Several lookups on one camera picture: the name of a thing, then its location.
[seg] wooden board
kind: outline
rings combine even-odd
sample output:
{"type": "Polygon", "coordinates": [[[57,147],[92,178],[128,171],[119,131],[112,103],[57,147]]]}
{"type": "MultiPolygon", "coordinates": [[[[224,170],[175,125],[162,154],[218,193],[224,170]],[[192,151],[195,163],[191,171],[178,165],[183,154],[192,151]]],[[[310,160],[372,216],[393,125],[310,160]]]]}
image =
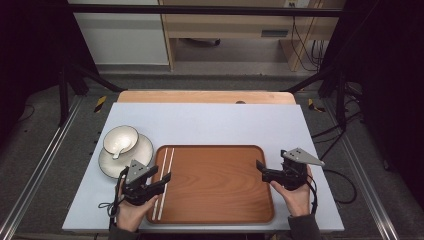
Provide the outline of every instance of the wooden board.
{"type": "Polygon", "coordinates": [[[147,219],[155,224],[271,221],[271,192],[262,182],[256,160],[265,164],[257,146],[162,146],[156,153],[159,171],[152,182],[169,169],[172,177],[147,219]]]}
{"type": "Polygon", "coordinates": [[[265,91],[123,91],[118,102],[296,104],[293,94],[265,91]]]}

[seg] metal rail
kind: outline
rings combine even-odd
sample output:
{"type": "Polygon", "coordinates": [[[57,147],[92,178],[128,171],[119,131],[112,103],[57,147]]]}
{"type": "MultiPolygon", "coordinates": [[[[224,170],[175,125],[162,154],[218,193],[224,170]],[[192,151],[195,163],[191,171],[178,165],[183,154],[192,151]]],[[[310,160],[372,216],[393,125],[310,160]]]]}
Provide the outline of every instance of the metal rail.
{"type": "MultiPolygon", "coordinates": [[[[335,117],[333,104],[330,103],[330,100],[326,99],[323,101],[323,103],[325,105],[325,109],[330,110],[329,114],[334,124],[338,124],[335,117]]],[[[377,228],[380,231],[381,236],[384,240],[399,239],[399,236],[392,224],[392,221],[389,218],[389,215],[387,214],[380,198],[378,197],[377,192],[374,189],[374,186],[368,178],[365,169],[362,167],[362,164],[359,161],[352,144],[350,143],[348,135],[345,134],[341,140],[343,147],[348,155],[348,162],[352,169],[353,175],[358,181],[359,189],[361,189],[361,192],[364,195],[364,199],[368,204],[368,208],[374,218],[375,223],[377,224],[377,228]]]]}
{"type": "Polygon", "coordinates": [[[51,140],[49,146],[44,152],[31,178],[29,179],[27,185],[19,196],[19,199],[16,201],[6,220],[2,223],[0,228],[0,239],[12,239],[13,234],[18,228],[19,223],[21,222],[26,210],[28,209],[39,186],[41,185],[41,182],[43,181],[43,178],[46,175],[54,156],[59,150],[59,147],[62,144],[62,141],[65,138],[69,127],[75,119],[75,116],[78,112],[82,100],[82,96],[75,96],[67,121],[56,131],[53,139],[51,140]]]}
{"type": "Polygon", "coordinates": [[[188,6],[188,5],[111,5],[111,4],[45,4],[43,9],[72,11],[74,13],[129,13],[129,14],[197,14],[197,15],[251,15],[340,17],[358,12],[341,9],[273,8],[239,6],[188,6]]]}

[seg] black pole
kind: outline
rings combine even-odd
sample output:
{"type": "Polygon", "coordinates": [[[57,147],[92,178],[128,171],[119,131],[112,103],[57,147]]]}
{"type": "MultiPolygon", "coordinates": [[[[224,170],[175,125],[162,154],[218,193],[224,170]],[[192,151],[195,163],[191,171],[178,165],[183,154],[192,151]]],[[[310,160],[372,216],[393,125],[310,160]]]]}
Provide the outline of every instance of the black pole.
{"type": "Polygon", "coordinates": [[[74,13],[130,13],[130,14],[195,14],[195,15],[252,15],[340,17],[357,14],[340,9],[233,7],[233,6],[170,6],[170,5],[110,5],[110,4],[44,4],[45,9],[74,13]]]}

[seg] white bowl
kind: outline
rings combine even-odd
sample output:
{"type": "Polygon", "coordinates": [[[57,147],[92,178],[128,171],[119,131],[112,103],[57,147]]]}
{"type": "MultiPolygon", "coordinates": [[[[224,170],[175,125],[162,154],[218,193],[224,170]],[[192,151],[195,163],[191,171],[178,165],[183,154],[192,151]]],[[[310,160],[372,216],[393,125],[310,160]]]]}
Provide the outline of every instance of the white bowl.
{"type": "Polygon", "coordinates": [[[103,140],[103,148],[113,154],[114,159],[119,158],[119,155],[128,153],[138,141],[138,132],[130,126],[119,126],[110,130],[103,140]]]}

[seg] white table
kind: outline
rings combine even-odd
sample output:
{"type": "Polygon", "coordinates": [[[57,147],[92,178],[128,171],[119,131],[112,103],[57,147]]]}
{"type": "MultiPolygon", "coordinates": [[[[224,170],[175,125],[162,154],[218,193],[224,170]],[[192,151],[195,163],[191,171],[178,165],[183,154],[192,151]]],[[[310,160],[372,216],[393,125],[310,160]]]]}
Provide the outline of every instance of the white table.
{"type": "MultiPolygon", "coordinates": [[[[114,103],[63,229],[105,232],[109,217],[101,202],[112,202],[116,180],[100,170],[98,156],[108,131],[120,125],[135,127],[153,143],[163,145],[257,145],[268,168],[281,169],[280,150],[301,147],[317,156],[303,113],[298,105],[210,103],[114,103]]],[[[322,168],[311,166],[318,185],[316,220],[323,232],[342,231],[343,223],[322,168]]],[[[275,232],[288,230],[289,215],[283,198],[272,189],[275,217],[267,224],[151,224],[143,220],[143,232],[275,232]]]]}

